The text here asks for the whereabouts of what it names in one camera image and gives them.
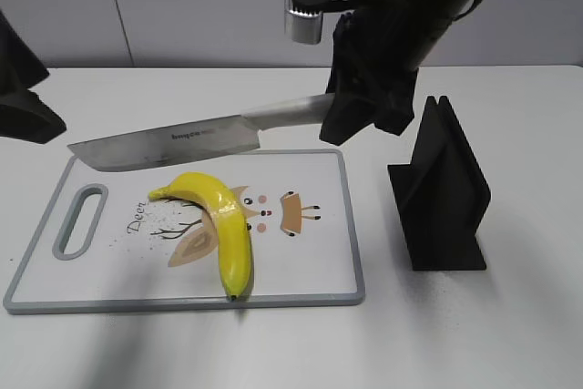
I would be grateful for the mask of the black gloved left hand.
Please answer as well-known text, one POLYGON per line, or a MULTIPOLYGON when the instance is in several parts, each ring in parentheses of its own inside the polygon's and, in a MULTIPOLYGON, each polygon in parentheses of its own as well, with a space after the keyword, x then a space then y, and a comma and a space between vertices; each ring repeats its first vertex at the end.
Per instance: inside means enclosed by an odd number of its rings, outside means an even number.
POLYGON ((31 90, 49 72, 1 17, 1 136, 46 144, 66 131, 65 121, 31 90))

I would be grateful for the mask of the black gloved right hand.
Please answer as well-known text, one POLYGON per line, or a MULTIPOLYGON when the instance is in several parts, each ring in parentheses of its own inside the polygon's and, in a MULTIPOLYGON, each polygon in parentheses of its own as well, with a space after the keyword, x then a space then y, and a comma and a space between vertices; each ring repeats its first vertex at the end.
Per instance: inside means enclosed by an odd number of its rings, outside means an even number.
POLYGON ((333 94, 319 139, 341 146, 373 125, 399 136, 414 119, 418 70, 394 59, 394 18, 360 7, 339 18, 332 34, 332 67, 326 91, 333 94))

